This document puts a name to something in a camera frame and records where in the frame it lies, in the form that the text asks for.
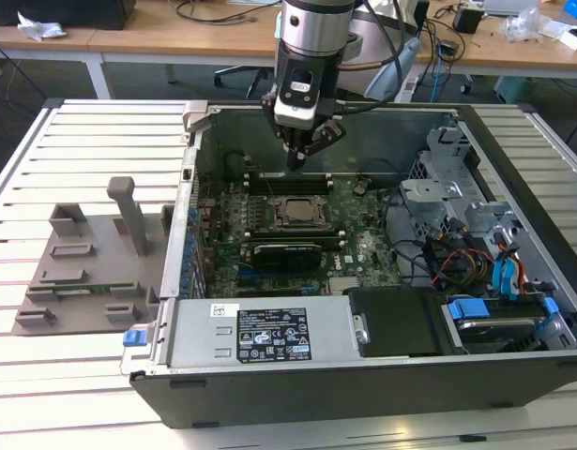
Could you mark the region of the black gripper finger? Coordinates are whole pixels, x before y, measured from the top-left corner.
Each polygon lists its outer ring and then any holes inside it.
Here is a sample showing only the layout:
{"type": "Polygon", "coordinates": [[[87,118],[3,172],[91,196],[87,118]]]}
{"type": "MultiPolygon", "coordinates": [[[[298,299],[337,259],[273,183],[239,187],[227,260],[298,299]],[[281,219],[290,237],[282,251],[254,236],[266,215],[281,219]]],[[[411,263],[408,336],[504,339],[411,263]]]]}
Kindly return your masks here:
{"type": "Polygon", "coordinates": [[[292,128],[279,125],[275,118],[276,97],[274,94],[268,93],[261,98],[261,107],[268,124],[271,126],[275,137],[282,142],[282,148],[286,152],[286,167],[288,170],[296,169],[296,151],[294,150],[295,132],[292,128]]]}
{"type": "Polygon", "coordinates": [[[301,169],[311,157],[345,137],[345,128],[339,121],[326,120],[315,130],[301,131],[296,138],[296,168],[301,169]]]}

